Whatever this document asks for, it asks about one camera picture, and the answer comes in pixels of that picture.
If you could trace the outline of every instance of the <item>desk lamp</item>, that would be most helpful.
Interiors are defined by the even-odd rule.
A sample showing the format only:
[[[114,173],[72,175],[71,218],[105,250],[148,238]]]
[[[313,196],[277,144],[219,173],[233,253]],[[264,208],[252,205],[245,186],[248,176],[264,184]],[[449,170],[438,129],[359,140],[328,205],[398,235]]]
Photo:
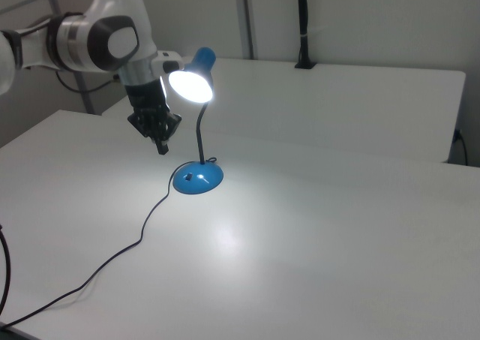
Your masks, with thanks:
[[[216,188],[224,178],[224,172],[213,161],[205,161],[203,155],[200,123],[203,114],[213,98],[213,79],[210,71],[215,63],[215,53],[208,47],[200,48],[192,62],[183,71],[169,75],[172,88],[183,98],[203,104],[196,121],[196,141],[200,161],[183,166],[173,178],[173,187],[183,194],[202,194]]]

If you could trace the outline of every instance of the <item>gooseneck lamp arm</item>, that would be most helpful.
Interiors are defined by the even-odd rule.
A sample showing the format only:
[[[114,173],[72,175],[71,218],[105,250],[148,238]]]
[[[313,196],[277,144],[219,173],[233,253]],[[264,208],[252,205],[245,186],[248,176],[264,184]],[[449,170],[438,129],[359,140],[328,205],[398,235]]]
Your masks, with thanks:
[[[200,124],[209,101],[213,98],[213,79],[211,69],[215,63],[215,53],[208,47],[199,49],[192,62],[185,65],[183,71],[169,75],[173,90],[187,100],[201,103],[202,109],[196,120],[196,142],[200,161],[183,166],[173,178],[173,187],[183,194],[202,194],[216,188],[224,178],[224,172],[216,164],[216,158],[207,161],[203,154]]]
[[[198,119],[196,119],[196,142],[198,144],[198,153],[200,156],[200,163],[202,165],[205,164],[205,156],[203,155],[202,133],[200,131],[200,123],[202,122],[203,114],[205,113],[205,110],[207,110],[208,105],[208,102],[205,102],[203,104],[202,109],[200,110],[200,113],[198,115]]]

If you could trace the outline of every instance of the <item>white tabletop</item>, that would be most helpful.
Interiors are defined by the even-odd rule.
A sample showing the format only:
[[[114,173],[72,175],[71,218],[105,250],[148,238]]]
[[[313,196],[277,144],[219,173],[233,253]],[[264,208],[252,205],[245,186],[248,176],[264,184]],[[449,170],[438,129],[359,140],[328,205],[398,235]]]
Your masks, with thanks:
[[[465,74],[459,71],[218,59],[203,128],[320,148],[446,161]],[[199,107],[167,89],[194,128]],[[104,116],[126,119],[127,98]]]
[[[173,191],[140,246],[17,328],[49,340],[478,336],[479,169],[209,132],[204,144],[225,172],[218,188]],[[195,156],[194,132],[169,146],[159,156],[126,121],[58,112],[0,149],[3,322],[137,239]]]

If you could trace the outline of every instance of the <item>lamp shade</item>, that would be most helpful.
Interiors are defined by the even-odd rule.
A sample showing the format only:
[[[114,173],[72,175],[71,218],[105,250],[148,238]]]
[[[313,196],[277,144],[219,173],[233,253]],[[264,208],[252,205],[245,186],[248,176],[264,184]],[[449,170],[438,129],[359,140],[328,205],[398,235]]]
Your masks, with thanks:
[[[213,79],[210,71],[216,56],[208,47],[200,48],[192,62],[184,70],[169,75],[172,89],[183,98],[197,103],[205,103],[213,98]]]

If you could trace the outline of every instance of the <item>lamp base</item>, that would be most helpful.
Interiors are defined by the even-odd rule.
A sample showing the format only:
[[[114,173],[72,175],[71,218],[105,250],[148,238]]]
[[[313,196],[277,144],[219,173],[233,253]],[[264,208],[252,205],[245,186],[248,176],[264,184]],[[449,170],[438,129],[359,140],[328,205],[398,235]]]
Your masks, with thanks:
[[[213,162],[193,162],[183,166],[173,177],[173,187],[183,194],[203,194],[216,188],[224,179],[224,172]]]

